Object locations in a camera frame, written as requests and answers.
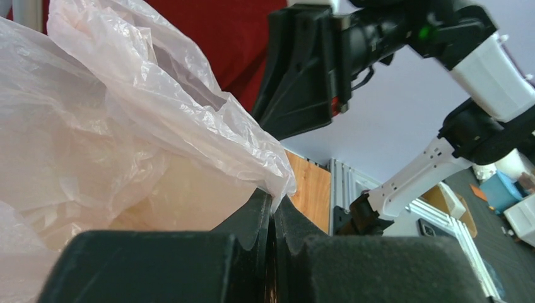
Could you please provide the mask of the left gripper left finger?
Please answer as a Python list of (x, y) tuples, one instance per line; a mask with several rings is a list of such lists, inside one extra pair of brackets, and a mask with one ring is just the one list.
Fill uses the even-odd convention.
[(63, 250), (39, 302), (262, 302), (271, 197), (208, 232), (92, 230)]

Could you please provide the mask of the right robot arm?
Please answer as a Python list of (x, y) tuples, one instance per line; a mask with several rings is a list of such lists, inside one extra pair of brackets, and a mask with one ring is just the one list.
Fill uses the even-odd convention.
[(253, 118), (278, 140), (323, 128), (353, 93), (409, 48), (447, 72), (425, 82), (445, 119), (429, 145), (350, 204), (340, 234), (381, 234), (405, 207), (473, 164), (493, 163), (534, 132), (534, 82), (517, 67), (488, 10), (475, 1), (290, 1), (268, 16), (267, 61)]

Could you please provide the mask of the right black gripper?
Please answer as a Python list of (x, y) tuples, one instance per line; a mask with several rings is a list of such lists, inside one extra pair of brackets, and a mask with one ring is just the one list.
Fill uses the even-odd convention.
[(264, 76), (252, 109), (277, 140), (332, 122), (339, 96), (332, 3), (296, 3), (269, 14)]

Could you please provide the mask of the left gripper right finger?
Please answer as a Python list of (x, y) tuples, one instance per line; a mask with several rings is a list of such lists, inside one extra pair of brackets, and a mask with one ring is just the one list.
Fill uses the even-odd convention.
[(288, 198), (272, 231), (280, 302), (488, 301), (450, 237), (331, 237)]

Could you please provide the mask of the beige plastic trash bin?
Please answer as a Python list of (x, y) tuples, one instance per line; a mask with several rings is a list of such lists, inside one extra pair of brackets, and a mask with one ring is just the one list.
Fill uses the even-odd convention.
[(152, 192), (124, 210), (112, 230), (211, 230), (243, 206), (256, 185), (173, 157)]

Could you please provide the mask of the pink plastic trash bag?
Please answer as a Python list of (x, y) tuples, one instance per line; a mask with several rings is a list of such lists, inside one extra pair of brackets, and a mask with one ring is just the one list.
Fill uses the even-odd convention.
[[(9, 89), (21, 82), (1, 78)], [(255, 184), (272, 210), (297, 189), (285, 149), (251, 116), (116, 118), (94, 76), (76, 77), (50, 102), (1, 88), (1, 301), (35, 302), (75, 236), (112, 230), (173, 157)]]

